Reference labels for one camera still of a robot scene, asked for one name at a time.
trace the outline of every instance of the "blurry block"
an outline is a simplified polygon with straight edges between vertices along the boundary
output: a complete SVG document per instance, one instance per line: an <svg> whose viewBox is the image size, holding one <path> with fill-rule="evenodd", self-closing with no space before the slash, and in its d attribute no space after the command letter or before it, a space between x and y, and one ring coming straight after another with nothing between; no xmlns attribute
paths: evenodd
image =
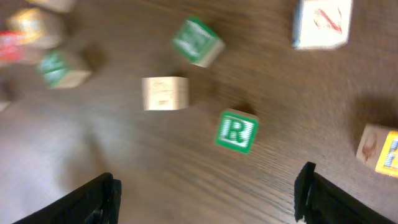
<svg viewBox="0 0 398 224"><path fill-rule="evenodd" d="M5 110L10 103L10 97L5 90L4 85L0 85L0 112Z"/></svg>
<svg viewBox="0 0 398 224"><path fill-rule="evenodd" d="M78 55L63 50L47 52L37 68L49 88L73 88L92 74Z"/></svg>
<svg viewBox="0 0 398 224"><path fill-rule="evenodd" d="M367 124L356 158L381 174L398 177L398 130Z"/></svg>
<svg viewBox="0 0 398 224"><path fill-rule="evenodd" d="M352 0L301 0L296 8L293 46L335 49L348 42Z"/></svg>
<svg viewBox="0 0 398 224"><path fill-rule="evenodd" d="M196 18L187 19L172 42L187 60L201 67L210 66L225 48L224 42Z"/></svg>
<svg viewBox="0 0 398 224"><path fill-rule="evenodd" d="M216 145L249 154L258 127L257 116L228 109L221 114Z"/></svg>
<svg viewBox="0 0 398 224"><path fill-rule="evenodd" d="M22 36L20 44L51 49L64 39L65 27L61 19L40 9L21 9L8 20L10 30Z"/></svg>
<svg viewBox="0 0 398 224"><path fill-rule="evenodd" d="M44 56L44 50L20 45L20 40L21 35L17 33L0 32L0 61L4 64L38 64Z"/></svg>
<svg viewBox="0 0 398 224"><path fill-rule="evenodd" d="M70 12L76 0L27 0L28 2L45 7L55 12Z"/></svg>
<svg viewBox="0 0 398 224"><path fill-rule="evenodd" d="M145 110L179 110L188 106L187 78L143 78L142 90Z"/></svg>
<svg viewBox="0 0 398 224"><path fill-rule="evenodd" d="M0 67L18 61L22 52L18 45L20 36L13 32L0 32Z"/></svg>

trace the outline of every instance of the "green block face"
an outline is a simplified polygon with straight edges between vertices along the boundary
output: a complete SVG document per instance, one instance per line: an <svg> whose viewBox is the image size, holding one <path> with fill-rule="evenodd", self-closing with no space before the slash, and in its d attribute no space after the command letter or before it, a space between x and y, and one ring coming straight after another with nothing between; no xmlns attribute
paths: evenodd
<svg viewBox="0 0 398 224"><path fill-rule="evenodd" d="M50 87L57 85L70 70L57 51L48 52L37 68Z"/></svg>
<svg viewBox="0 0 398 224"><path fill-rule="evenodd" d="M198 63L217 42L218 36L196 18L187 19L173 38L174 47L191 63Z"/></svg>
<svg viewBox="0 0 398 224"><path fill-rule="evenodd" d="M225 111L221 115L216 144L249 154L259 123L252 118Z"/></svg>

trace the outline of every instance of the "wood grain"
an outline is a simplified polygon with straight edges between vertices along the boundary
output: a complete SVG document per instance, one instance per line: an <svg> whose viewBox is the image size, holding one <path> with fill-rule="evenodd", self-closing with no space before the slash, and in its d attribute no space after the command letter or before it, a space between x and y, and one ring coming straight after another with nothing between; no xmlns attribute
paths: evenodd
<svg viewBox="0 0 398 224"><path fill-rule="evenodd" d="M295 223L293 184L317 172L398 222L398 179L355 158L366 123L398 126L398 3L354 2L348 45L290 46L295 0L85 0L64 15L63 44L95 74L47 90L35 68L2 68L14 102L0 114L0 223L12 223L103 172L122 180L120 223ZM0 18L28 6L0 2ZM209 68L170 46L188 16L226 50ZM190 107L144 111L141 78L190 79ZM249 107L248 156L216 147L221 111Z"/></svg>

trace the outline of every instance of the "black object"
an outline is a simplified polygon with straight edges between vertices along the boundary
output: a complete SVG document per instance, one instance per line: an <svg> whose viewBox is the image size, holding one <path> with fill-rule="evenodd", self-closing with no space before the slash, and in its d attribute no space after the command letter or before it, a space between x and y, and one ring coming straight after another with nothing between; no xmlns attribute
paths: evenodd
<svg viewBox="0 0 398 224"><path fill-rule="evenodd" d="M308 224L394 223L314 173L315 166L308 162L294 183L296 222L304 217Z"/></svg>
<svg viewBox="0 0 398 224"><path fill-rule="evenodd" d="M15 224L117 224L121 181L104 173Z"/></svg>

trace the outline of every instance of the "dark wooden surface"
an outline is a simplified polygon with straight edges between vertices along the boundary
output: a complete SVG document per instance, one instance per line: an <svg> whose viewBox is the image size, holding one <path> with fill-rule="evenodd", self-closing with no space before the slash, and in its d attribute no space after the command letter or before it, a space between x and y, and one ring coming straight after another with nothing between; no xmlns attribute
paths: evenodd
<svg viewBox="0 0 398 224"><path fill-rule="evenodd" d="M14 93L0 114L0 223L12 223L103 172L123 182L120 223L294 223L294 180L317 172L398 222L398 179L355 158L367 122L398 125L398 2L354 2L348 45L290 46L296 0L81 0L65 16L95 75L46 90L28 65L0 70ZM0 18L27 6L2 0ZM227 48L209 68L170 38L198 16ZM141 78L190 79L191 106L143 111ZM226 108L252 110L252 153L213 144Z"/></svg>

